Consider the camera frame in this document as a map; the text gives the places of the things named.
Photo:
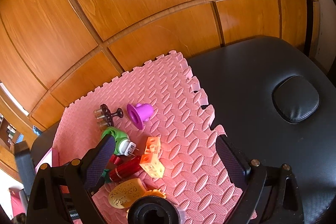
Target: purple suction cup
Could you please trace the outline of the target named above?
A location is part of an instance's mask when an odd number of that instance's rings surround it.
[[[143,122],[148,121],[154,113],[154,108],[150,104],[138,103],[135,107],[128,104],[126,108],[131,121],[140,130],[143,129]]]

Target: black leather chair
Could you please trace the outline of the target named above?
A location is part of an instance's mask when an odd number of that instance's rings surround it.
[[[207,52],[188,64],[215,108],[212,128],[222,124],[250,159],[291,165],[305,223],[329,221],[336,195],[336,88],[322,71],[274,37]]]

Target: orange plastic object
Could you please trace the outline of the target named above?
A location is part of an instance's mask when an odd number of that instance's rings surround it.
[[[117,209],[129,208],[141,198],[147,190],[139,178],[127,180],[115,187],[109,194],[108,200]]]
[[[164,166],[158,159],[155,153],[144,154],[140,160],[140,166],[152,178],[162,178],[165,171]]]
[[[161,149],[161,142],[159,137],[148,137],[145,154],[155,153],[159,154]]]
[[[142,197],[148,196],[148,195],[158,196],[159,198],[166,198],[167,197],[166,193],[162,193],[161,190],[158,190],[158,189],[149,190]]]

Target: green object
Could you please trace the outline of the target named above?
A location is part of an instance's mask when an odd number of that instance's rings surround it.
[[[105,183],[111,183],[112,182],[112,180],[110,179],[109,173],[110,173],[110,169],[104,169],[104,172],[101,175],[102,177],[104,177]]]
[[[104,132],[103,134],[101,135],[101,138],[104,138],[105,135],[111,135],[115,138],[115,150],[114,150],[114,153],[115,155],[124,155],[124,153],[120,150],[120,145],[122,143],[122,141],[124,140],[129,140],[129,137],[128,135],[119,130],[118,128],[115,128],[115,127],[108,127]]]

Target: wooden wall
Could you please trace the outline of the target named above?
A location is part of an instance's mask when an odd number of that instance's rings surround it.
[[[0,0],[0,80],[44,130],[90,90],[173,49],[189,58],[269,35],[302,50],[307,18],[307,0]]]

